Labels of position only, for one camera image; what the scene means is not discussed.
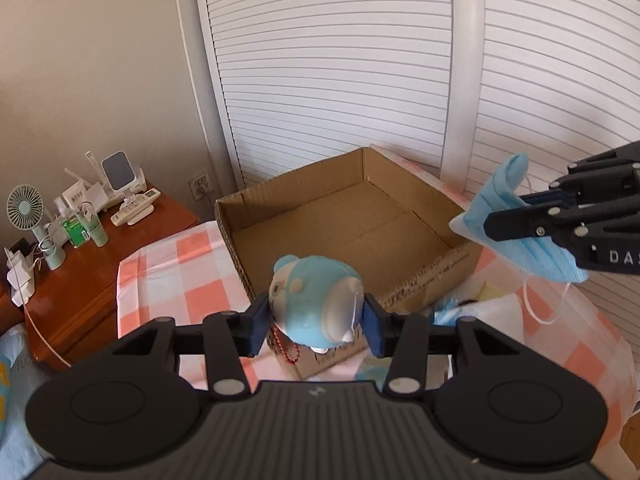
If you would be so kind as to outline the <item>blue surgical face mask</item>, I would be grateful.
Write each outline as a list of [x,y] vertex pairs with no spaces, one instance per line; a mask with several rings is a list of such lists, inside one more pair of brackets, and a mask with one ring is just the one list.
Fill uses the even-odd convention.
[[559,228],[544,225],[544,215],[560,212],[555,200],[574,207],[578,190],[564,191],[556,181],[550,190],[526,196],[515,194],[528,180],[528,157],[516,154],[504,162],[472,200],[469,209],[449,222],[455,233],[491,248],[516,264],[528,276],[545,278],[570,287],[588,278],[581,267],[586,255],[595,257],[599,248],[582,240],[588,229],[582,224],[574,229],[576,242],[564,247],[552,238],[562,234]]

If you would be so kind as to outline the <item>blue tassel ornament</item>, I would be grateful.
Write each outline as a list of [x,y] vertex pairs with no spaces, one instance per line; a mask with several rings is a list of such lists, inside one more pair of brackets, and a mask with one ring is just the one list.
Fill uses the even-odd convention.
[[438,300],[432,307],[433,323],[438,326],[455,326],[462,315],[461,301],[456,297]]

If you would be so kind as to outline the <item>blue round plush toy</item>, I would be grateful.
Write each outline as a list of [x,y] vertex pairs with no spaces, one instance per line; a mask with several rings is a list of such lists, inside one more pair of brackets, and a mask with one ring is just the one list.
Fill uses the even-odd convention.
[[273,266],[268,296],[273,323],[296,344],[326,353],[356,338],[363,281],[344,262],[283,256]]

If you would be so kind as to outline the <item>white tissue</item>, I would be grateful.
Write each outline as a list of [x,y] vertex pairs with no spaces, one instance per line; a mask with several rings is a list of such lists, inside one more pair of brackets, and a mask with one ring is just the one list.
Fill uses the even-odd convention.
[[474,304],[467,304],[463,310],[466,315],[475,316],[499,332],[524,344],[524,318],[518,295],[510,294],[474,302]]

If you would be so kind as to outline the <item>brown cardboard box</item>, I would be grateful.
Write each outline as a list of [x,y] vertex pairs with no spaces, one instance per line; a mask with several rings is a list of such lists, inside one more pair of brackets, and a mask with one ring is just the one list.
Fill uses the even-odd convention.
[[463,210],[432,174],[378,148],[260,182],[215,205],[247,296],[266,292],[286,255],[349,264],[388,312],[419,312],[460,285],[482,248],[452,232]]

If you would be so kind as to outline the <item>wooden nightstand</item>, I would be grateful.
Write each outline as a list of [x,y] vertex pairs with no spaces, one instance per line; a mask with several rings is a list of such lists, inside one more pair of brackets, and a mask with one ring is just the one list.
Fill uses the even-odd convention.
[[1,330],[23,322],[35,361],[54,370],[87,359],[117,339],[116,282],[119,263],[138,249],[192,228],[200,219],[168,195],[155,211],[134,226],[113,226],[111,211],[102,214],[110,240],[99,248],[88,242],[67,252],[55,271],[42,268],[36,289],[24,309],[1,286]]

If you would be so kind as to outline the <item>white louvered closet door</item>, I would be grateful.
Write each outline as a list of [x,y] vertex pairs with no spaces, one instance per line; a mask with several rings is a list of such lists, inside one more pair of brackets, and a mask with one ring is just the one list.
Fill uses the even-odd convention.
[[639,0],[198,0],[237,185],[378,144],[475,194],[639,136]]

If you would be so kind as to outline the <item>white air conditioner remote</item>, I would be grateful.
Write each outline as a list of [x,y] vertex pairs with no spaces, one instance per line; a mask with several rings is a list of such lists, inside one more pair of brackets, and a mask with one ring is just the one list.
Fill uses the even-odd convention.
[[157,188],[150,188],[144,193],[136,194],[122,203],[119,210],[111,216],[113,226],[133,226],[154,211],[154,203],[162,193]]

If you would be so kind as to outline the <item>green tube bottle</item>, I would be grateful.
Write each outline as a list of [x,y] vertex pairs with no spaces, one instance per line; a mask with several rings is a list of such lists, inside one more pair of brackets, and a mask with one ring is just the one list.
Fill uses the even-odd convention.
[[108,243],[107,232],[105,232],[99,216],[93,210],[85,211],[81,215],[81,220],[84,222],[85,230],[96,246],[103,247]]

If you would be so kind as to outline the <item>green small box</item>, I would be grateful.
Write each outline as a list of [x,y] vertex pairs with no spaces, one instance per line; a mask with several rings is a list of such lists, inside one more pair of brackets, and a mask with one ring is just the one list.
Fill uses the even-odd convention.
[[90,240],[90,235],[74,214],[63,218],[61,224],[73,248],[78,248]]

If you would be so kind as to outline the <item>white phone stand mirror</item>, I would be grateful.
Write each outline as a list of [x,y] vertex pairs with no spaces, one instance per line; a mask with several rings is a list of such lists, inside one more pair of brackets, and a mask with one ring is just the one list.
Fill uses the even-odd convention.
[[101,168],[115,196],[128,197],[146,191],[143,170],[132,166],[125,152],[118,151],[104,158]]

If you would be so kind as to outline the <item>white tube bottle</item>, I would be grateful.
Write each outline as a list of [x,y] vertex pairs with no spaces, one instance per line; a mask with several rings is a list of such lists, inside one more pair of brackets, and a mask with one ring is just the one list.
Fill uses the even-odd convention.
[[69,188],[66,188],[62,193],[62,197],[73,211],[78,211],[82,203],[88,202],[85,183],[81,181],[75,182]]

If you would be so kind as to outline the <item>white power adapter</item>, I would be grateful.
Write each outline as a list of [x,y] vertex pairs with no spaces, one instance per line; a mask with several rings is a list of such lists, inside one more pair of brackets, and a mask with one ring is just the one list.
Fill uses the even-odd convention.
[[5,249],[4,253],[8,267],[6,280],[10,284],[11,300],[17,307],[24,307],[35,293],[35,263],[28,260],[21,252]]

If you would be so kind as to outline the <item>green handheld fan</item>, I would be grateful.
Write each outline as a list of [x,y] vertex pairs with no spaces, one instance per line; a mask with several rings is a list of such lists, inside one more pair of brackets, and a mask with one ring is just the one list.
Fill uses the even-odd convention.
[[38,242],[40,254],[51,271],[62,266],[66,253],[55,243],[49,230],[44,226],[44,203],[36,188],[28,184],[17,185],[6,200],[6,214],[14,228],[32,231]]

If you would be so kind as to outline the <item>white wall socket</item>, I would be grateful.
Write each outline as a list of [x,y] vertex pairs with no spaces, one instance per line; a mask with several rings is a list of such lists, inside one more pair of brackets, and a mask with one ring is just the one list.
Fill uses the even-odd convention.
[[194,200],[201,200],[213,192],[212,182],[210,182],[207,171],[202,171],[189,180],[189,188]]

